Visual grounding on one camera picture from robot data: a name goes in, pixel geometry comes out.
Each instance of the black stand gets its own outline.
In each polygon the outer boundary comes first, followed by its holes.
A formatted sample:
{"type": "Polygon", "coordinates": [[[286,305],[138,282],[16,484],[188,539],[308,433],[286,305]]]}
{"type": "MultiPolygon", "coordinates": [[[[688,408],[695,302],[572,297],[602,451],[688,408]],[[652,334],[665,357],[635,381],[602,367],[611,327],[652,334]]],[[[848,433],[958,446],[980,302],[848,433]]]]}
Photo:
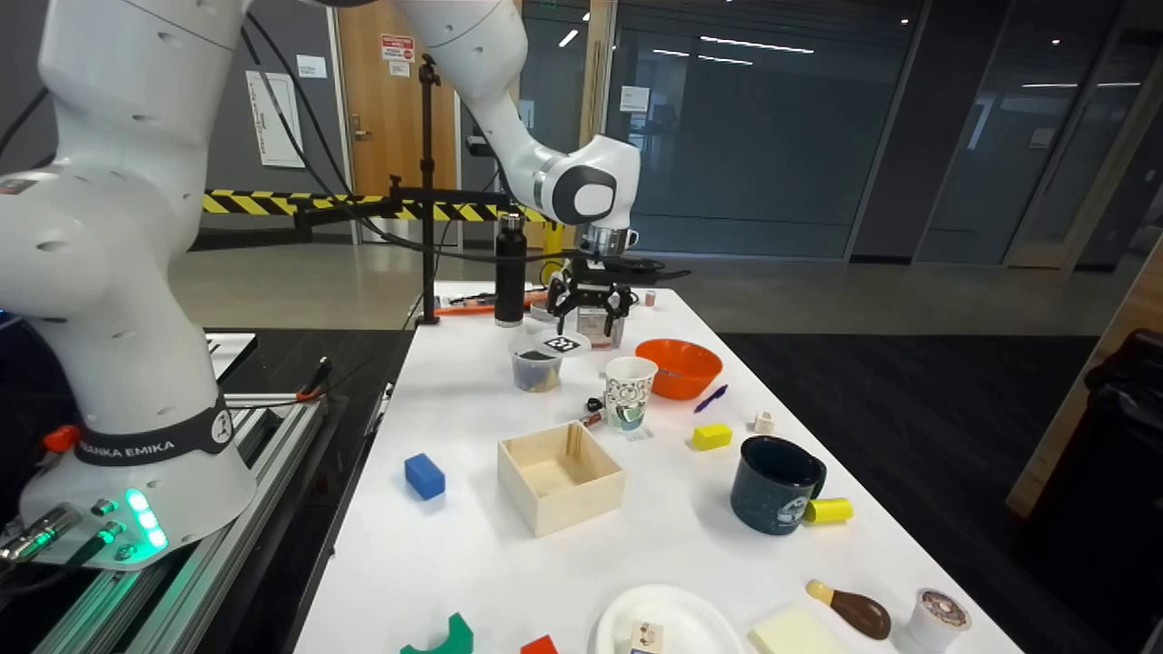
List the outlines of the black stand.
{"type": "Polygon", "coordinates": [[[423,294],[425,312],[413,323],[440,323],[435,316],[435,156],[431,156],[431,86],[440,86],[435,61],[423,64],[423,294]]]}

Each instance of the floor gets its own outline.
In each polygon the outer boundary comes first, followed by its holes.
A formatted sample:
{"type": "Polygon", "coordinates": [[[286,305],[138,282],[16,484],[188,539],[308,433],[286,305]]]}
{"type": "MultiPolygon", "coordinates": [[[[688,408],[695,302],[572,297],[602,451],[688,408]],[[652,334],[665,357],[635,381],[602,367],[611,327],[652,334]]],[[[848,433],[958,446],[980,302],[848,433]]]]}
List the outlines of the floor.
{"type": "MultiPolygon", "coordinates": [[[[669,261],[676,291],[741,334],[1100,334],[1135,265],[1033,272],[974,265],[669,261]]],[[[440,261],[443,281],[491,281],[481,261],[440,261]]],[[[176,291],[207,327],[377,329],[406,323],[418,253],[344,237],[211,247],[176,261],[176,291]]]]}

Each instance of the table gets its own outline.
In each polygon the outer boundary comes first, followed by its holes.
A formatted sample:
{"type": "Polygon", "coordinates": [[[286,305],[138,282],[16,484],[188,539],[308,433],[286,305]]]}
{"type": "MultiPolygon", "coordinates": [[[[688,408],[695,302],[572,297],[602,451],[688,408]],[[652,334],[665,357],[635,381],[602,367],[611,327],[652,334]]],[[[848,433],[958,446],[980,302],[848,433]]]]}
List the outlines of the table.
{"type": "MultiPolygon", "coordinates": [[[[440,282],[443,297],[468,291],[475,285],[440,282]]],[[[482,654],[521,649],[545,631],[558,649],[583,654],[608,604],[632,586],[690,588],[744,635],[761,618],[806,604],[809,577],[870,593],[894,618],[910,618],[923,586],[940,588],[974,626],[953,649],[1018,649],[678,294],[652,294],[655,305],[632,310],[623,352],[643,337],[701,342],[723,357],[721,381],[732,393],[701,416],[695,402],[655,398],[652,440],[601,433],[624,467],[624,501],[549,539],[534,539],[499,485],[499,440],[574,422],[583,402],[601,396],[601,371],[617,352],[574,352],[564,364],[564,390],[517,393],[512,327],[491,316],[418,327],[299,635],[303,654],[431,645],[451,614],[464,614],[482,654]],[[848,528],[767,539],[737,524],[728,492],[741,440],[695,453],[688,434],[706,416],[723,416],[741,434],[756,408],[773,411],[778,433],[830,466],[825,492],[852,499],[856,513],[848,528]],[[413,501],[405,484],[411,453],[430,453],[443,467],[443,501],[413,501]]],[[[894,649],[855,635],[825,605],[814,609],[848,649],[894,649]]]]}

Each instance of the green light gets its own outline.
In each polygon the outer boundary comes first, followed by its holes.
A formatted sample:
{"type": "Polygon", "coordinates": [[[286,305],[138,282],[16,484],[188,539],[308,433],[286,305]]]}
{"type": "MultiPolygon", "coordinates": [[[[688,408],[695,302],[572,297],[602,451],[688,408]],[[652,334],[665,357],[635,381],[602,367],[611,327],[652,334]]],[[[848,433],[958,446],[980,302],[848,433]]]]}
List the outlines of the green light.
{"type": "Polygon", "coordinates": [[[140,491],[126,491],[124,501],[136,508],[136,513],[150,513],[150,501],[140,491]]]}

